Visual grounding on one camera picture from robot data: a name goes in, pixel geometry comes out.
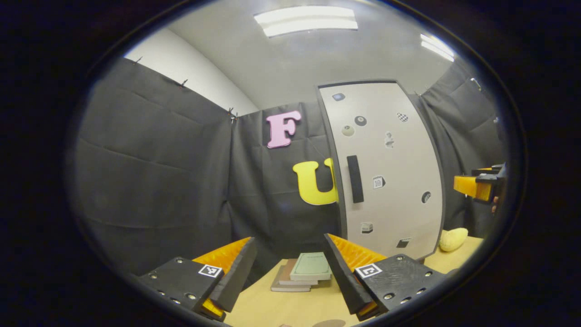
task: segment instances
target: white wall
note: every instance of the white wall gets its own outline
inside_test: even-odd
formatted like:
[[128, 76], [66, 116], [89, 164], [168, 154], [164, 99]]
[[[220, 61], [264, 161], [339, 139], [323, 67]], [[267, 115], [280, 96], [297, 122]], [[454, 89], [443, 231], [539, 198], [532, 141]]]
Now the white wall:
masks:
[[225, 110], [238, 115], [258, 111], [252, 101], [211, 61], [190, 43], [168, 29], [161, 29], [125, 54], [125, 58], [183, 83]]

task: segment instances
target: foam letter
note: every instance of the foam letter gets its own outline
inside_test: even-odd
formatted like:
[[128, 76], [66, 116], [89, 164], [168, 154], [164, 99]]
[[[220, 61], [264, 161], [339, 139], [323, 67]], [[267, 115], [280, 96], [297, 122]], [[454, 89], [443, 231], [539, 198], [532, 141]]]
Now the foam letter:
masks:
[[313, 205], [322, 205], [337, 202], [339, 194], [335, 187], [335, 172], [330, 158], [325, 160], [325, 166], [331, 169], [333, 178], [333, 189], [329, 192], [321, 192], [317, 187], [317, 177], [315, 170], [319, 167], [316, 161], [305, 161], [297, 163], [292, 170], [297, 174], [299, 179], [299, 195], [304, 202]]
[[295, 120], [300, 120], [300, 112], [298, 111], [266, 117], [266, 121], [270, 123], [270, 142], [268, 142], [267, 147], [272, 149], [289, 145], [291, 141], [286, 137], [285, 132], [287, 131], [289, 135], [295, 134]]

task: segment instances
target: book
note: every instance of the book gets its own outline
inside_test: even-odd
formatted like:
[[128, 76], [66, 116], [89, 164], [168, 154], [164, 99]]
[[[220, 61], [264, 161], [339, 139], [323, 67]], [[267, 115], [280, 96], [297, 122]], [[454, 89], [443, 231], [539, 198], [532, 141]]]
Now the book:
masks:
[[279, 279], [279, 283], [281, 285], [317, 285], [319, 281], [317, 279], [314, 280], [291, 280], [291, 271], [295, 267], [297, 259], [288, 259], [286, 265], [284, 265], [284, 269], [282, 270], [282, 275]]
[[301, 253], [290, 276], [291, 280], [327, 280], [331, 267], [323, 252]]
[[310, 292], [311, 286], [309, 285], [281, 285], [278, 280], [282, 275], [284, 266], [278, 269], [277, 277], [273, 280], [270, 290], [273, 292]]

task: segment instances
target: wooden table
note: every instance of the wooden table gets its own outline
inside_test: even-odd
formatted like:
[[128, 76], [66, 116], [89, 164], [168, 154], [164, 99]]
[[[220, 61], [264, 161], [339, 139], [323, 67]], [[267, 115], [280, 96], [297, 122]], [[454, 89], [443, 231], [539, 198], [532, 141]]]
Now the wooden table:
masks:
[[[441, 273], [459, 268], [478, 248], [482, 239], [468, 237], [455, 251], [446, 253], [438, 249], [426, 258], [425, 265]], [[281, 265], [282, 259], [266, 275], [240, 293], [232, 312], [227, 313], [225, 323], [233, 327], [312, 327], [318, 322], [341, 319], [345, 327], [359, 323], [350, 315], [343, 295], [334, 276], [326, 287], [312, 287], [310, 292], [272, 292], [270, 286]]]

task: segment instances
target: door frame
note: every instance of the door frame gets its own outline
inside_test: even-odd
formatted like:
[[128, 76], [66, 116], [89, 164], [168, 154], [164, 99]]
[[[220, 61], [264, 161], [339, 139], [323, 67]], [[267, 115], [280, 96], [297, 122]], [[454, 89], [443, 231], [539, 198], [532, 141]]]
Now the door frame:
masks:
[[443, 175], [443, 169], [442, 169], [442, 162], [440, 160], [440, 154], [438, 153], [438, 150], [436, 147], [436, 141], [433, 138], [432, 131], [429, 128], [428, 124], [426, 123], [426, 119], [425, 119], [424, 115], [418, 109], [418, 107], [414, 104], [414, 102], [411, 100], [410, 95], [408, 94], [408, 92], [406, 92], [406, 89], [403, 88], [403, 86], [401, 86], [401, 84], [395, 79], [340, 81], [340, 82], [325, 83], [325, 84], [320, 84], [320, 85], [315, 86], [315, 92], [317, 94], [317, 102], [319, 104], [319, 107], [321, 108], [323, 124], [325, 127], [325, 132], [327, 134], [327, 140], [329, 141], [329, 149], [331, 150], [331, 160], [333, 160], [333, 166], [334, 166], [333, 168], [335, 171], [333, 178], [334, 178], [334, 182], [335, 182], [335, 187], [337, 189], [337, 193], [339, 194], [339, 201], [337, 201], [338, 205], [339, 205], [339, 219], [338, 219], [337, 223], [339, 224], [339, 230], [341, 233], [341, 235], [339, 235], [339, 236], [344, 238], [344, 239], [347, 239], [347, 209], [345, 208], [345, 191], [343, 189], [343, 180], [341, 178], [341, 173], [340, 173], [341, 169], [339, 166], [339, 155], [337, 154], [337, 148], [335, 146], [335, 138], [333, 137], [333, 132], [331, 131], [331, 122], [329, 120], [329, 115], [327, 114], [327, 109], [326, 109], [325, 104], [323, 102], [323, 98], [321, 96], [320, 89], [325, 88], [325, 87], [333, 87], [333, 86], [341, 86], [341, 85], [371, 84], [371, 83], [395, 83], [401, 88], [403, 93], [406, 94], [406, 97], [408, 98], [408, 100], [410, 101], [412, 106], [414, 107], [415, 111], [418, 113], [419, 118], [422, 120], [422, 123], [424, 124], [424, 127], [426, 128], [426, 131], [428, 132], [430, 142], [432, 142], [432, 148], [434, 149], [434, 154], [436, 155], [437, 166], [438, 166], [438, 170], [440, 172], [440, 185], [442, 186], [442, 217], [440, 219], [440, 230], [438, 231], [437, 242], [434, 246], [434, 249], [431, 253], [429, 253], [421, 258], [418, 258], [418, 260], [422, 260], [422, 259], [434, 254], [436, 252], [438, 244], [440, 243], [440, 237], [442, 236], [442, 229], [444, 228], [444, 218], [446, 216], [446, 189], [445, 189], [445, 183], [444, 183], [445, 181], [444, 181], [444, 175]]

